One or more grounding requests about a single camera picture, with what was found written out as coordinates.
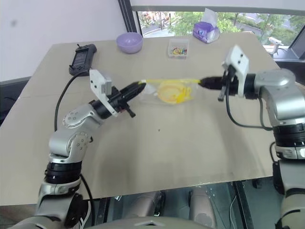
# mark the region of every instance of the clear plastic bag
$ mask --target clear plastic bag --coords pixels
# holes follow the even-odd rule
[[[142,80],[140,83],[146,83],[146,86],[139,98],[148,103],[180,104],[195,97],[199,81],[197,79]]]

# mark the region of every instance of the white wall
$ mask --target white wall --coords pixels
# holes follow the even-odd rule
[[[304,0],[131,0],[132,6],[221,6],[305,10]]]
[[[55,43],[126,32],[117,0],[1,0],[0,16],[0,81],[32,76]]]

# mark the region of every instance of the black device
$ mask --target black device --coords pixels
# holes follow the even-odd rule
[[[96,47],[94,44],[77,45],[73,62],[69,65],[69,73],[73,76],[88,76]]]

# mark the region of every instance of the beige tabletop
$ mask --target beige tabletop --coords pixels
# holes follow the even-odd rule
[[[149,78],[197,78],[222,75],[221,62],[238,44],[250,59],[250,72],[278,68],[256,36],[221,34],[205,44],[193,36],[186,60],[167,57],[169,38],[143,40],[137,54],[120,52],[115,41],[94,42],[92,67],[112,76],[121,89]],[[36,203],[48,163],[54,109],[69,81],[75,43],[52,46],[0,128],[0,205]],[[130,102],[136,113],[110,117],[94,135],[82,173],[94,198],[194,186],[272,175],[270,132],[235,126],[219,92],[199,88],[196,98],[179,105]],[[59,120],[71,109],[96,99],[89,78],[77,78],[64,96]],[[259,124],[259,103],[231,98],[233,116]],[[81,186],[81,193],[87,197]]]

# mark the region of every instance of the black cylinder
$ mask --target black cylinder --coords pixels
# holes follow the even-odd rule
[[[298,147],[305,145],[305,123],[273,127],[277,146]]]
[[[81,174],[81,162],[59,164],[49,162],[44,173],[45,180],[51,184],[66,184],[79,179]]]

